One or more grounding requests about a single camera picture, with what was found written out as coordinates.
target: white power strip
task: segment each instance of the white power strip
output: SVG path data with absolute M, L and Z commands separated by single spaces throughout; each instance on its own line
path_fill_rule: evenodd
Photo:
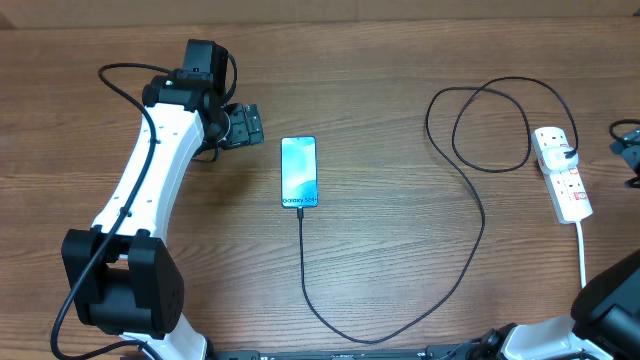
M 538 157 L 538 164 L 544 173 L 551 202 L 561 224 L 576 224 L 578 251 L 580 255 L 580 282 L 586 285 L 584 266 L 584 243 L 580 221 L 593 214 L 580 173 L 578 155 L 565 159 L 564 153 L 573 150 L 568 144 L 564 131 L 556 127 L 544 127 L 531 134 L 531 142 Z

